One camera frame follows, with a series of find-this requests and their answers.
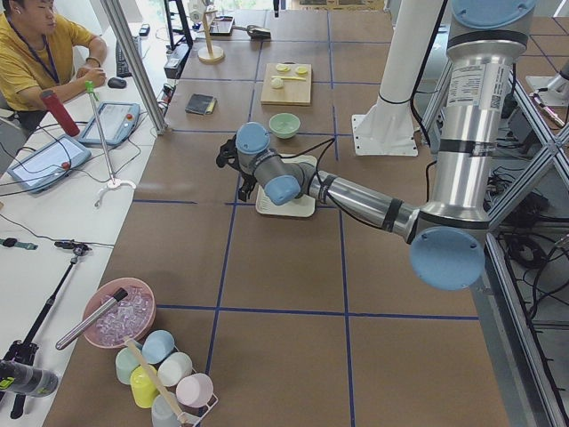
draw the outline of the lanyard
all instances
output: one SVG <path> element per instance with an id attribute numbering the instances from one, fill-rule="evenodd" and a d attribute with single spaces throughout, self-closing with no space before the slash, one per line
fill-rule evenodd
<path id="1" fill-rule="evenodd" d="M 10 19 L 8 19 L 8 23 L 10 24 L 10 27 L 12 27 L 14 32 L 18 35 L 20 40 L 26 44 L 26 46 L 29 49 L 29 52 L 32 54 L 34 59 L 41 64 L 41 66 L 44 68 L 45 72 L 49 75 L 49 77 L 51 77 L 52 80 L 55 82 L 55 84 L 58 85 L 60 83 L 60 77 L 57 74 L 57 68 L 55 67 L 55 62 L 53 61 L 52 50 L 50 49 L 50 44 L 47 43 L 47 37 L 45 36 L 45 34 L 42 34 L 42 40 L 44 40 L 45 48 L 47 49 L 47 56 L 50 59 L 51 69 L 49 69 L 47 67 L 47 65 L 45 65 L 45 63 L 42 61 L 42 59 L 37 54 L 36 49 L 34 49 L 28 43 L 28 40 L 26 40 L 24 38 L 24 36 L 22 34 L 20 34 L 20 32 L 13 26 L 12 21 Z"/>

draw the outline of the yellow t-shirt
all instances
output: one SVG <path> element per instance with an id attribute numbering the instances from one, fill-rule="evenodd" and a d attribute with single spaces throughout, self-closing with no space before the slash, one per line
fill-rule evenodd
<path id="1" fill-rule="evenodd" d="M 69 83 L 74 74 L 73 46 L 87 47 L 95 35 L 60 15 L 56 15 L 55 22 L 55 31 L 47 37 L 47 43 L 52 52 L 60 85 L 64 85 Z M 45 66 L 52 69 L 47 49 L 44 47 L 36 53 Z M 0 64 L 2 64 L 0 66 L 0 91 L 10 107 L 17 111 L 37 109 L 19 96 L 19 91 L 33 86 L 47 89 L 57 85 L 14 32 L 5 14 L 0 15 Z"/>

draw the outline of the red cylinder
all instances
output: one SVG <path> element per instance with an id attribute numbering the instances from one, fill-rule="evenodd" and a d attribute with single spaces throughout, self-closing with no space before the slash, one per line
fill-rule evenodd
<path id="1" fill-rule="evenodd" d="M 77 127 L 77 124 L 73 121 L 68 111 L 65 109 L 54 91 L 51 89 L 43 91 L 40 93 L 39 97 L 41 98 L 47 110 L 52 113 L 53 117 L 55 117 L 57 123 L 59 123 L 63 128 L 63 132 L 69 136 L 75 136 L 79 134 L 79 128 Z"/>

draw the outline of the wooden cutting board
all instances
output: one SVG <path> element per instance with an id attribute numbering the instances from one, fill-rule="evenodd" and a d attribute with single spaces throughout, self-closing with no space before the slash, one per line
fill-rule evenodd
<path id="1" fill-rule="evenodd" d="M 267 64 L 260 103 L 269 105 L 310 105 L 310 87 L 312 86 L 312 66 L 310 64 L 288 64 L 291 68 L 285 72 L 276 71 L 276 63 Z M 297 67 L 306 67 L 309 72 L 296 74 Z M 284 80 L 284 87 L 273 89 L 270 85 L 272 76 L 305 77 L 305 81 Z"/>

